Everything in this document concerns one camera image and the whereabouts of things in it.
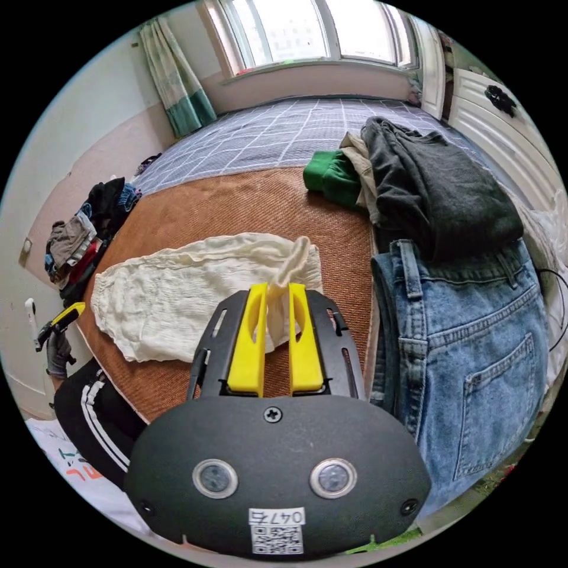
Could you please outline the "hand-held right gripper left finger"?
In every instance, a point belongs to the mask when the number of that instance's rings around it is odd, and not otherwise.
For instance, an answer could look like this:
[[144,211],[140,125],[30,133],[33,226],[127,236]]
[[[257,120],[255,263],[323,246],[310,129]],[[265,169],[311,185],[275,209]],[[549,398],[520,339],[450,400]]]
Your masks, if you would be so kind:
[[267,289],[260,283],[248,291],[227,379],[229,390],[238,395],[263,396]]

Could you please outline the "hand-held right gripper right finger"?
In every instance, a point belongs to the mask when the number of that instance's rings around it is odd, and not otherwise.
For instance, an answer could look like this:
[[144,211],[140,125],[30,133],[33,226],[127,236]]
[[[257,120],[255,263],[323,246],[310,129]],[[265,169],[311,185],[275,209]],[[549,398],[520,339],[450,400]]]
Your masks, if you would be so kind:
[[304,285],[289,284],[289,382],[292,394],[318,392],[323,374]]

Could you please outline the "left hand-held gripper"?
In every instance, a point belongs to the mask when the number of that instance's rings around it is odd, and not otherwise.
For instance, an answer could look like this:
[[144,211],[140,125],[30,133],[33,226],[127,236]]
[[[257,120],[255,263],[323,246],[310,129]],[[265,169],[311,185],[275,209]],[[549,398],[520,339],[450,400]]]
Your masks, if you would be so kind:
[[84,302],[75,302],[54,317],[52,322],[48,322],[42,326],[35,339],[35,351],[41,352],[43,346],[52,334],[61,334],[65,332],[67,327],[82,315],[85,308],[86,304]]

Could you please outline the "person's left hand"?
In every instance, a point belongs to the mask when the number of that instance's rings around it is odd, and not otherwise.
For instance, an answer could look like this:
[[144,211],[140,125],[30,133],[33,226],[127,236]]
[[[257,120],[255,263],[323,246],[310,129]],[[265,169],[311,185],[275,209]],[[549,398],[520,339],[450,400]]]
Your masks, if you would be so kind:
[[64,331],[53,332],[46,342],[47,374],[55,379],[67,378],[67,365],[74,365],[76,359],[71,354],[71,346]]

